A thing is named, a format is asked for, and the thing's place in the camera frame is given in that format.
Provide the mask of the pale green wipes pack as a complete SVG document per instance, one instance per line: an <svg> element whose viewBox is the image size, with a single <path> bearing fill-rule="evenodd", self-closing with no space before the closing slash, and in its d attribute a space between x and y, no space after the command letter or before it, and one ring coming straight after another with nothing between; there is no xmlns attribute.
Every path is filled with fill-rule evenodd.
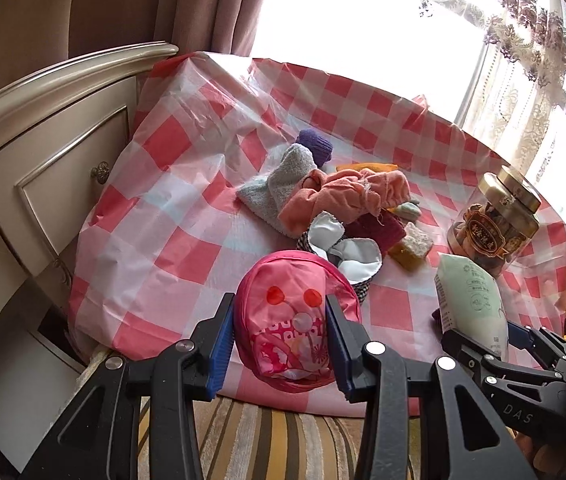
<svg viewBox="0 0 566 480"><path fill-rule="evenodd" d="M469 258L443 254L434 282L443 332L458 330L507 359L508 321L496 280Z"/></svg>

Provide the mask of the black white houndstooth hat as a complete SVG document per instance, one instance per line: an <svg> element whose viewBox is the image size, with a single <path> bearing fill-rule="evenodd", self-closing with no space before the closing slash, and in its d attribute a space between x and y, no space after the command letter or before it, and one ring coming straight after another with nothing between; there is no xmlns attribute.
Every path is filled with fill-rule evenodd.
<svg viewBox="0 0 566 480"><path fill-rule="evenodd" d="M373 278L382 268L379 245L368 237L347 237L345 226L322 211L297 240L297 248L329 261L344 275L363 304Z"/></svg>

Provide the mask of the pink cartoon mini backpack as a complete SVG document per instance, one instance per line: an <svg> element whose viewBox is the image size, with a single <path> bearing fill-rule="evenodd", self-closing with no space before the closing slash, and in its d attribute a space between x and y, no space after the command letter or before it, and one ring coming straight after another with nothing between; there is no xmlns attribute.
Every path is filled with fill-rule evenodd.
<svg viewBox="0 0 566 480"><path fill-rule="evenodd" d="M233 320L243 364L270 387L302 393L334 382L325 300L361 320L359 298L334 264L303 250L261 258L237 287Z"/></svg>

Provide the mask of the salmon pink cloth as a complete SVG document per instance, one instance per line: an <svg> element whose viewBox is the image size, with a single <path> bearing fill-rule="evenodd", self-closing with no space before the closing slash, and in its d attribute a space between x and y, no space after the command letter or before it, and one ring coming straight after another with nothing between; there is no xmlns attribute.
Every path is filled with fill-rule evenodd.
<svg viewBox="0 0 566 480"><path fill-rule="evenodd" d="M299 237L321 212L349 224L365 214L379 217L383 210L408 200L409 183L399 170L375 172L363 168L326 174L314 169L295 186L280 209L279 220L289 235Z"/></svg>

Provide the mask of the orange mesh pouch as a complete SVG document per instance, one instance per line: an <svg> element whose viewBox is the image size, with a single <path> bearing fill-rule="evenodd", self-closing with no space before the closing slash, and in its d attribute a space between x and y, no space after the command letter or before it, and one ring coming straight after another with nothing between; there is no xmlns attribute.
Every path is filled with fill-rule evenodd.
<svg viewBox="0 0 566 480"><path fill-rule="evenodd" d="M362 170L370 170L373 172L390 172L394 170L398 170L399 167L391 162L356 162L356 164L343 164L337 165L337 171L343 170L355 170L355 171L362 171Z"/></svg>

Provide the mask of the purple knit hat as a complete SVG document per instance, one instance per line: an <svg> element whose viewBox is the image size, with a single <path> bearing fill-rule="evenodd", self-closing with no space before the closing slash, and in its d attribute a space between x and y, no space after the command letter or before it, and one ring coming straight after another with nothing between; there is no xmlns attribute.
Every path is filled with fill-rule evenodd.
<svg viewBox="0 0 566 480"><path fill-rule="evenodd" d="M332 143L313 129L300 130L295 142L310 151L312 159L318 167L324 166L332 158Z"/></svg>

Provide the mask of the magenta knit sock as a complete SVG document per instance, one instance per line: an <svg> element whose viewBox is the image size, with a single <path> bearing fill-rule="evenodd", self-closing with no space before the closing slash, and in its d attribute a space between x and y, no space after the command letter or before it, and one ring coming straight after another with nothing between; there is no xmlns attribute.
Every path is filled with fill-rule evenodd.
<svg viewBox="0 0 566 480"><path fill-rule="evenodd" d="M350 238L370 238L385 255L390 248L405 238L405 228L389 210L382 209L374 214L363 214L354 222L345 226L345 234Z"/></svg>

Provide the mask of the grey pig plush sock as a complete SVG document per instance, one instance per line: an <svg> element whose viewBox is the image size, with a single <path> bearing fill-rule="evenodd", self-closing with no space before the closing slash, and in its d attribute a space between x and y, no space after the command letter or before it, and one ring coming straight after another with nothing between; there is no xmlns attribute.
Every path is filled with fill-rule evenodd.
<svg viewBox="0 0 566 480"><path fill-rule="evenodd" d="M410 202L402 203L394 208L389 208L388 211L394 214L399 220L405 222L417 222L422 216L422 211L417 204Z"/></svg>

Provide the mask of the gold lidded snack jar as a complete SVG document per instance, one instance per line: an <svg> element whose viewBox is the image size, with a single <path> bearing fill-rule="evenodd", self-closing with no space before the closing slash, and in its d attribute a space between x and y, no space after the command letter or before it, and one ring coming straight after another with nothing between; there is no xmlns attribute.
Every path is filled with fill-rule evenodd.
<svg viewBox="0 0 566 480"><path fill-rule="evenodd" d="M537 233L540 205L536 188L514 167L486 172L448 229L448 246L498 278Z"/></svg>

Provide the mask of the red white checkered tablecloth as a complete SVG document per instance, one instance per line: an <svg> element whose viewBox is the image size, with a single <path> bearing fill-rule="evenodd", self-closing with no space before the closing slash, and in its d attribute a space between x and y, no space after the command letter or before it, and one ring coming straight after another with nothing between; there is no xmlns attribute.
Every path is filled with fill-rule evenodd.
<svg viewBox="0 0 566 480"><path fill-rule="evenodd" d="M156 356L216 311L261 257L291 241L236 189L277 166L302 128L334 164L394 162L434 246L419 269L386 260L362 307L368 333L402 356L440 354L432 314L446 234L478 179L501 158L394 94L321 70L196 53L157 64L135 131L78 238L69 324L131 359Z"/></svg>

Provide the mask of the cream wooden cabinet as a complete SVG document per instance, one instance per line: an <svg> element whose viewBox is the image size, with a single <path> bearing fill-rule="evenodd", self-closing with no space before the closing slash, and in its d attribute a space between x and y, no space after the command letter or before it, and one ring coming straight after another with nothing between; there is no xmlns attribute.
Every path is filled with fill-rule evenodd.
<svg viewBox="0 0 566 480"><path fill-rule="evenodd" d="M89 354L68 335L82 223L128 143L164 41L92 52L0 89L0 479L15 479Z"/></svg>

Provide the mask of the lace sheer curtain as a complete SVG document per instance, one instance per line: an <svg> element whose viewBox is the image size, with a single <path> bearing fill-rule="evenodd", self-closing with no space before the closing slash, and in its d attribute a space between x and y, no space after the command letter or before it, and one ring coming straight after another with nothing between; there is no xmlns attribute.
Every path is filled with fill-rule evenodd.
<svg viewBox="0 0 566 480"><path fill-rule="evenodd" d="M566 107L562 0L304 0L320 65L399 94L523 172Z"/></svg>

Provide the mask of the pink patterned curtain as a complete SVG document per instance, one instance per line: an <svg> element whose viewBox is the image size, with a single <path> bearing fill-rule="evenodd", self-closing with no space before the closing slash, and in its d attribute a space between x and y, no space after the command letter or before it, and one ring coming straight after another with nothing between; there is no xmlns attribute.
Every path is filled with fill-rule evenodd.
<svg viewBox="0 0 566 480"><path fill-rule="evenodd" d="M72 0L69 54L166 41L179 52L247 56L263 0Z"/></svg>

